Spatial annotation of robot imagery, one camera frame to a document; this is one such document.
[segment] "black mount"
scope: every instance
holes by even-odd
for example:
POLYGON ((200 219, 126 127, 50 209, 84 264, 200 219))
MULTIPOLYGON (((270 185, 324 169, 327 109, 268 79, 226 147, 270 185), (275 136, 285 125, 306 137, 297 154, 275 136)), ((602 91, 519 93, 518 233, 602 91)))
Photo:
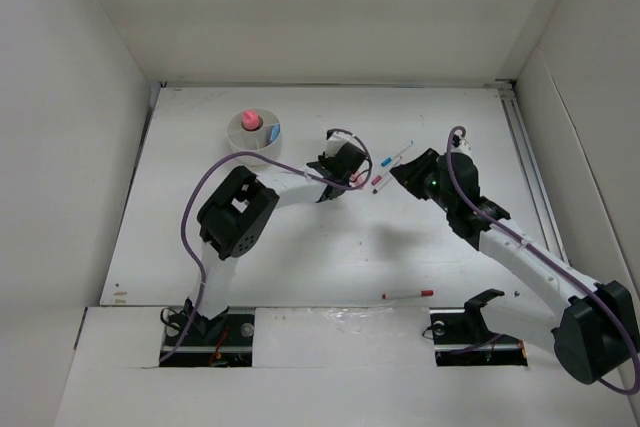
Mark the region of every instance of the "black mount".
POLYGON ((256 174, 236 167, 198 212, 200 237, 216 249, 220 260, 240 257, 258 241, 278 200, 256 174))
MULTIPOLYGON (((478 169, 471 157, 454 152, 451 162, 462 191, 478 208, 496 220, 511 218, 509 212, 480 195, 478 169)), ((391 169, 391 175, 415 198, 431 199, 438 204, 447 213, 453 232, 474 249, 479 249, 480 232, 489 230, 491 225, 478 217, 460 198, 451 183, 444 155, 429 149, 415 160, 391 169)))

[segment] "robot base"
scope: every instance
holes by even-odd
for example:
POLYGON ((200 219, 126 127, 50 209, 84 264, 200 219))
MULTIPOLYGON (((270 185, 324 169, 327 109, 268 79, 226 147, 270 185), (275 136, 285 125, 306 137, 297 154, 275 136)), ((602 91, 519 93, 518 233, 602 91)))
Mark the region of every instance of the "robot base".
MULTIPOLYGON (((186 318, 186 313, 177 314, 186 318)), ((183 325, 175 316, 172 324, 183 325)), ((251 367, 255 309, 229 309, 221 321, 218 334, 206 340, 191 332, 182 345, 160 367, 251 367)), ((165 327, 160 357, 169 352, 178 340, 178 331, 165 327)))

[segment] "pink object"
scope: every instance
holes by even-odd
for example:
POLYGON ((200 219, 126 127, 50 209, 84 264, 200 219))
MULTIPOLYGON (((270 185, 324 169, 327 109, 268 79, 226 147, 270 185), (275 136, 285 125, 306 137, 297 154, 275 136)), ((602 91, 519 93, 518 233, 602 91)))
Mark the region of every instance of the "pink object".
POLYGON ((258 130, 262 127, 262 119, 255 110, 245 110, 242 113, 242 128, 244 130, 258 130))

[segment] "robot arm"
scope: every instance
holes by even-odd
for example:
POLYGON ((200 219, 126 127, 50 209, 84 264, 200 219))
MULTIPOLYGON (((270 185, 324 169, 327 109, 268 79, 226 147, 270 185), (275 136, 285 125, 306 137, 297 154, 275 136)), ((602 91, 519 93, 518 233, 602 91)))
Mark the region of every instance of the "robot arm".
POLYGON ((257 243, 274 210, 333 200, 350 189, 350 178, 362 163, 370 162, 367 154, 351 143, 351 136, 334 129, 327 137, 324 153, 307 164, 309 175, 256 174, 246 167, 236 167, 202 206, 197 219, 207 280, 204 285, 198 282, 182 312, 168 319, 170 325, 184 329, 193 318, 185 337, 187 343, 211 345, 220 338, 238 260, 257 243), (196 306, 201 289, 201 301, 196 306))
POLYGON ((482 292, 465 303, 468 330, 477 343, 495 333, 531 342, 555 353, 576 380, 590 384, 630 358, 629 349, 612 322, 585 292, 562 271, 584 284, 611 309, 638 351, 640 336, 630 293, 618 282, 603 285, 581 274, 533 242, 509 213, 480 195, 478 170, 464 137, 453 137, 453 174, 467 200, 487 216, 516 233, 516 240, 465 203, 453 185, 447 159, 429 149, 410 163, 391 169, 391 175, 414 197, 433 200, 447 213, 449 226, 473 248, 496 260, 530 287, 547 311, 526 305, 525 296, 505 295, 497 289, 482 292), (535 255, 541 253, 559 271, 535 255))

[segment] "white panel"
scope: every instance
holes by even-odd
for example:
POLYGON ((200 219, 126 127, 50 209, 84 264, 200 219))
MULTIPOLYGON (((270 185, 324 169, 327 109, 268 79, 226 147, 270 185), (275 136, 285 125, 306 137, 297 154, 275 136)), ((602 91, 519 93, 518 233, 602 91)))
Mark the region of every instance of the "white panel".
POLYGON ((311 82, 515 76, 555 2, 101 1, 148 78, 311 82))
POLYGON ((53 424, 83 312, 84 308, 76 307, 0 319, 3 427, 53 424))
POLYGON ((97 0, 0 0, 0 423, 50 426, 148 86, 97 0))
MULTIPOLYGON (((628 266, 587 158, 539 49, 527 61, 516 90, 571 264, 603 282, 618 280, 626 285, 640 312, 628 266)), ((634 375, 630 362, 621 368, 621 374, 630 387, 634 375)), ((640 400, 637 396, 630 399, 638 412, 640 400)))
POLYGON ((640 0, 561 0, 540 44, 636 278, 639 30, 640 0))
MULTIPOLYGON (((361 341, 346 338, 377 332, 375 339, 389 320, 383 312, 376 329, 372 311, 361 332, 318 329, 321 347, 358 359, 358 365, 325 368, 144 368, 157 361, 158 312, 90 310, 56 427, 635 425, 624 396, 575 382, 538 349, 529 349, 528 368, 436 367, 431 342, 420 338, 415 311, 409 309, 393 316, 412 327, 393 344, 408 357, 396 363, 391 352, 386 359, 384 352, 374 354, 375 346, 357 356, 361 341), (372 363, 363 367, 366 358, 372 363), (142 368, 132 367, 132 359, 142 368), (387 361, 373 365, 376 360, 387 361)), ((304 317, 285 322, 291 326, 280 330, 281 341, 288 348, 312 347, 313 330, 305 328, 304 317)), ((620 379, 614 374, 611 381, 620 379)))
MULTIPOLYGON (((440 152, 449 130, 467 127, 484 195, 509 210, 535 239, 542 234, 511 133, 494 89, 164 89, 138 167, 102 303, 182 305, 197 268, 180 242, 185 203, 202 174, 229 153, 227 122, 246 108, 282 122, 279 160, 303 166, 323 151, 331 127, 352 129, 380 162, 408 140, 413 159, 440 152)), ((200 252, 195 212, 235 164, 214 174, 188 226, 200 252)), ((432 305, 462 305, 488 288, 520 281, 451 232, 444 212, 397 183, 378 195, 348 192, 334 202, 276 211, 238 263, 234 306, 369 306, 387 290, 435 289, 432 305)))

